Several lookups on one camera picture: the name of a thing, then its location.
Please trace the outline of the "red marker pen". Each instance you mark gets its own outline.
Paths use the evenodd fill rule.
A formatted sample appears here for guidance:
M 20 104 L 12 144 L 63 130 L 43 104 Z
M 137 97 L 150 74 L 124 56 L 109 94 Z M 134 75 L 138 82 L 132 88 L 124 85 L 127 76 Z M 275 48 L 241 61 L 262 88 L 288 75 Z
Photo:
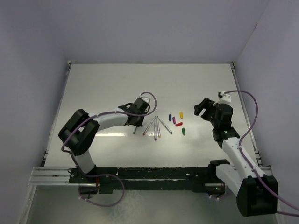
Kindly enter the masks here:
M 151 120 L 151 122 L 148 124 L 148 126 L 146 127 L 146 129 L 143 132 L 143 136 L 146 135 L 146 133 L 148 132 L 148 130 L 151 128 L 152 124 L 154 123 L 154 121 L 156 120 L 156 116 L 154 116 L 154 118 Z

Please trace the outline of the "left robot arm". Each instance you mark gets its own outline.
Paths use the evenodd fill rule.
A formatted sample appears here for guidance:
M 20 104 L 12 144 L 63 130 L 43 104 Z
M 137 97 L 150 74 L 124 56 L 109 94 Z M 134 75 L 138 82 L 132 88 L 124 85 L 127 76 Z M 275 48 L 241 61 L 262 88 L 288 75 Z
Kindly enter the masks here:
M 95 163 L 89 148 L 97 132 L 114 126 L 142 126 L 144 114 L 150 109 L 148 97 L 138 97 L 133 103 L 119 106 L 112 113 L 103 113 L 97 117 L 89 116 L 83 109 L 75 111 L 60 130 L 58 137 L 70 149 L 76 165 L 81 168 L 80 178 L 91 183 L 96 178 Z

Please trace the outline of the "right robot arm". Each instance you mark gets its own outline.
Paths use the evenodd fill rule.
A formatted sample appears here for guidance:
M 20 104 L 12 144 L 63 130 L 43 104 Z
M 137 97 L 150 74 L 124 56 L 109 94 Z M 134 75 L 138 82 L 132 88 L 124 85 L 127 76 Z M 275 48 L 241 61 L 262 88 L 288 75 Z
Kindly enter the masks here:
M 278 182 L 267 175 L 242 148 L 240 135 L 232 127 L 233 108 L 229 100 L 214 102 L 208 98 L 194 106 L 194 114 L 212 124 L 213 139 L 227 154 L 232 164 L 217 165 L 208 170 L 212 182 L 222 180 L 236 196 L 239 212 L 244 217 L 275 214 Z

